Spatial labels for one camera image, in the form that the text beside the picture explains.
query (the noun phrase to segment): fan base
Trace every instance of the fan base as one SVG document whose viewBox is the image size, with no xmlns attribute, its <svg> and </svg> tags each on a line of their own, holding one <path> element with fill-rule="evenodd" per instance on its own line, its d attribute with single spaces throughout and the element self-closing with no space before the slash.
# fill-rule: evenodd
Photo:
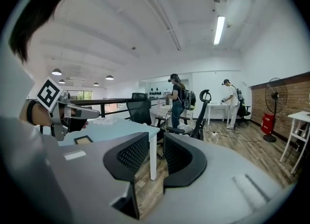
<svg viewBox="0 0 310 224">
<path fill-rule="evenodd" d="M 266 140 L 267 142 L 271 142 L 271 143 L 277 141 L 276 137 L 275 137 L 275 136 L 272 136 L 272 135 L 270 135 L 270 134 L 264 135 L 264 136 L 263 136 L 263 139 Z"/>
</svg>

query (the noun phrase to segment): hair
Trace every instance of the hair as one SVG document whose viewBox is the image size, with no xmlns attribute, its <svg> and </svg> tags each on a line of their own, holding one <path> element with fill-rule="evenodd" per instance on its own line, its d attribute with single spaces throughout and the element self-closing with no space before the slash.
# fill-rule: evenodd
<svg viewBox="0 0 310 224">
<path fill-rule="evenodd" d="M 177 84 L 179 84 L 180 87 L 181 87 L 183 90 L 185 90 L 185 85 L 181 83 L 181 80 L 180 80 L 179 76 L 173 78 L 173 80 L 174 80 Z"/>
<path fill-rule="evenodd" d="M 51 16 L 54 16 L 56 7 L 61 0 L 30 0 L 19 16 L 9 45 L 14 54 L 17 54 L 22 63 L 28 60 L 28 45 L 32 35 L 42 27 Z"/>
</svg>

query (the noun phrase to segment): dark t-shirt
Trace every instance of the dark t-shirt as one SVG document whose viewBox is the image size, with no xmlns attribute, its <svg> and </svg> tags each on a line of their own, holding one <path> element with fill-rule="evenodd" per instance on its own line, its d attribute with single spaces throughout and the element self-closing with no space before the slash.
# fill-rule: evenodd
<svg viewBox="0 0 310 224">
<path fill-rule="evenodd" d="M 176 90 L 178 91 L 178 97 L 179 99 L 181 100 L 181 102 L 183 103 L 184 101 L 184 92 L 185 92 L 185 89 L 182 89 L 181 86 L 179 84 L 174 84 L 173 85 L 173 90 Z"/>
</svg>

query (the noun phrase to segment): black wristband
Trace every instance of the black wristband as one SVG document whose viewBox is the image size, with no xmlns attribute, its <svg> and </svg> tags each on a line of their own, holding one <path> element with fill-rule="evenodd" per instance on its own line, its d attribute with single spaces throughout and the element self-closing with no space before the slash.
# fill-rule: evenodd
<svg viewBox="0 0 310 224">
<path fill-rule="evenodd" d="M 32 121 L 32 109 L 34 105 L 36 104 L 36 101 L 30 101 L 27 107 L 27 121 L 35 126 L 35 123 Z"/>
</svg>

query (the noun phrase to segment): cap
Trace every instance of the cap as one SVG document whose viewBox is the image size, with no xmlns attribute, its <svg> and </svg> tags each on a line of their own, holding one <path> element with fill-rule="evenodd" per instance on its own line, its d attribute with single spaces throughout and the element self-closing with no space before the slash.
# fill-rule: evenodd
<svg viewBox="0 0 310 224">
<path fill-rule="evenodd" d="M 174 79 L 174 78 L 176 78 L 176 77 L 178 77 L 178 74 L 173 73 L 173 74 L 170 75 L 170 78 L 171 78 L 171 79 Z"/>
</svg>

